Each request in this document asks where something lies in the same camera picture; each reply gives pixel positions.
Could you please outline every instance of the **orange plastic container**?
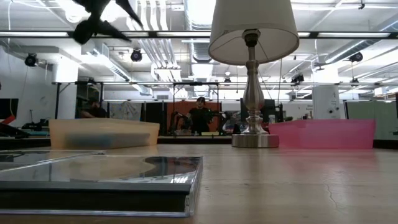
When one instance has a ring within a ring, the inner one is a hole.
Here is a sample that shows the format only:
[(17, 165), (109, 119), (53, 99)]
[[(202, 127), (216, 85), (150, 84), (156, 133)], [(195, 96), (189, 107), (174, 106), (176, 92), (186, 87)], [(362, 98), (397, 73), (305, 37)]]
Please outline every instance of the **orange plastic container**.
[(53, 119), (52, 149), (117, 149), (157, 144), (159, 124), (121, 119)]

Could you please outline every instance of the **workbench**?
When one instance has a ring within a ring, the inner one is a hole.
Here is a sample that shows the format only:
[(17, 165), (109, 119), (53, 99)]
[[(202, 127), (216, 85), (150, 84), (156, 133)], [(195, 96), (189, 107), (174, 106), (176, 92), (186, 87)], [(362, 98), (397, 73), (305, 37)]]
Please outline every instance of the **workbench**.
[(1, 215), (2, 224), (397, 223), (398, 153), (158, 145), (111, 155), (203, 156), (190, 218)]

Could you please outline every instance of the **wooden table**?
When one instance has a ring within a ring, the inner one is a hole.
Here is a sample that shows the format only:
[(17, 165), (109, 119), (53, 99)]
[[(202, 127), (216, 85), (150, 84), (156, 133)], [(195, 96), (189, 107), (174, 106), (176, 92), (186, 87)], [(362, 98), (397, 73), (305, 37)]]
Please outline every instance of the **wooden table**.
[(191, 218), (0, 216), (0, 223), (397, 223), (398, 152), (159, 145), (115, 155), (203, 156)]

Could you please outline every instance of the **person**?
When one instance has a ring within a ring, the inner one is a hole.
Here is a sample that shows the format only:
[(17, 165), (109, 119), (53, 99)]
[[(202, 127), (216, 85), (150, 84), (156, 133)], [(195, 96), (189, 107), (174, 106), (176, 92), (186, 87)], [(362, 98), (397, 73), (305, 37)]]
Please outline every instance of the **person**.
[(100, 103), (95, 98), (88, 100), (90, 109), (82, 111), (82, 118), (106, 118), (106, 111), (100, 107)]
[(209, 125), (213, 119), (209, 115), (209, 109), (205, 108), (206, 99), (199, 97), (197, 107), (192, 108), (188, 113), (188, 118), (192, 120), (192, 133), (201, 135), (203, 132), (209, 132)]

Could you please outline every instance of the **white lampshade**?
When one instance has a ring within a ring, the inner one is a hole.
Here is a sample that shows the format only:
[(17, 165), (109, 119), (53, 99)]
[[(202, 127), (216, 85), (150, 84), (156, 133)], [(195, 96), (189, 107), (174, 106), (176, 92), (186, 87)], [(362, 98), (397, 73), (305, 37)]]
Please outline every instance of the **white lampshade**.
[(209, 55), (228, 65), (245, 65), (248, 47), (242, 34), (258, 29), (259, 63), (273, 62), (294, 52), (300, 44), (290, 0), (217, 0)]

